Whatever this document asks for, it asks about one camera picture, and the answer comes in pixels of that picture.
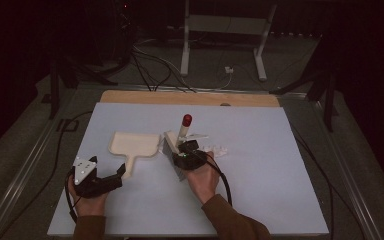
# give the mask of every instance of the sleeve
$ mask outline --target sleeve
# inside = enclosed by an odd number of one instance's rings
[[[221,240],[271,239],[266,226],[236,212],[219,194],[208,200],[202,206],[202,210],[213,224]]]
[[[77,218],[74,229],[74,240],[99,240],[104,239],[105,234],[104,216],[83,216]]]

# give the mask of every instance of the human hand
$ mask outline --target human hand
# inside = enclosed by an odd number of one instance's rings
[[[80,199],[80,196],[77,196],[76,191],[74,190],[73,175],[68,178],[68,191],[70,192],[74,203],[77,202],[77,204],[74,206],[76,208],[77,216],[82,217],[105,215],[105,202],[109,193],[105,193],[94,198]]]
[[[215,165],[213,160],[214,153],[208,152],[207,154],[211,156],[207,156],[207,160]],[[219,182],[220,175],[210,165],[204,164],[195,170],[182,170],[182,172],[188,179],[192,192],[198,197],[202,204],[205,204],[216,194],[216,187]]]

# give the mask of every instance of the white board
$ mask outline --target white board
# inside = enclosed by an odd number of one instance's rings
[[[97,103],[78,156],[97,156],[98,177],[112,175],[125,161],[108,150],[114,131],[177,132],[185,114],[193,117],[189,133],[209,135],[198,140],[201,147],[227,148],[227,155],[216,161],[238,212],[262,222],[273,235],[328,233],[283,108]],[[226,198],[221,180],[217,189]],[[132,177],[108,197],[106,234],[216,234],[200,208],[165,155],[138,158]],[[69,236],[74,226],[62,193],[48,234]]]

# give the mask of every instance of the table surface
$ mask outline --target table surface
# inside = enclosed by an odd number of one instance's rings
[[[78,156],[97,156],[98,176],[112,175],[125,160],[108,151],[114,131],[162,135],[178,131],[186,113],[193,116],[189,133],[210,136],[198,140],[201,147],[228,149],[216,161],[227,176],[236,210],[264,223],[273,235],[328,233],[285,112],[271,95],[107,91],[95,107]],[[216,234],[165,155],[136,160],[132,177],[123,184],[107,201],[108,235]],[[226,197],[222,182],[217,191]],[[48,234],[69,236],[73,229],[62,194]]]

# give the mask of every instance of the red cap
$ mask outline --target red cap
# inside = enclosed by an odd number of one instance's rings
[[[191,115],[186,114],[185,116],[183,116],[183,121],[182,121],[183,126],[189,127],[191,125],[191,122],[192,122],[192,116]]]

